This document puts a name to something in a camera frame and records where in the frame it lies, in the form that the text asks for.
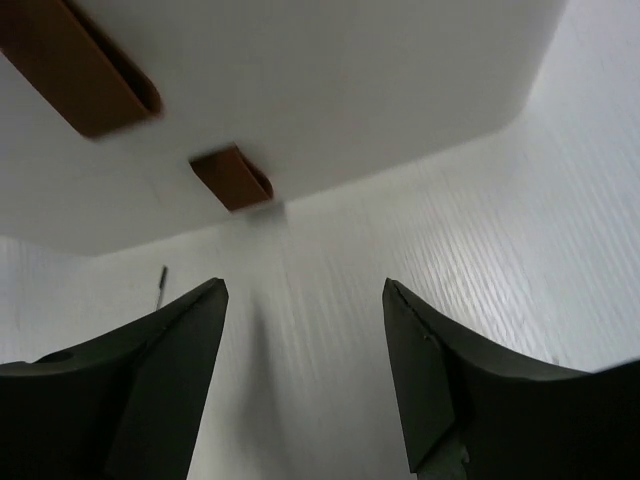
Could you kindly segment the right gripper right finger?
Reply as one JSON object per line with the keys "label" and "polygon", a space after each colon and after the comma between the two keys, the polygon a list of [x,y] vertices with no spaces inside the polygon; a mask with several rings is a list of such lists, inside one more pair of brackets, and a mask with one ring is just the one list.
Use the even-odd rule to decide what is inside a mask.
{"label": "right gripper right finger", "polygon": [[387,280],[384,327],[420,479],[635,479],[639,364],[593,373],[510,350]]}

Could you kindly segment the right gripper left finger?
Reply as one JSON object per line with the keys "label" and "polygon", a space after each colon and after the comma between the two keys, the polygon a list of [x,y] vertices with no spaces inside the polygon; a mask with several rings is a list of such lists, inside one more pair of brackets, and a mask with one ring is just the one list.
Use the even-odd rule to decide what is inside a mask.
{"label": "right gripper left finger", "polygon": [[1,367],[5,479],[184,479],[228,291],[210,279],[138,320]]}

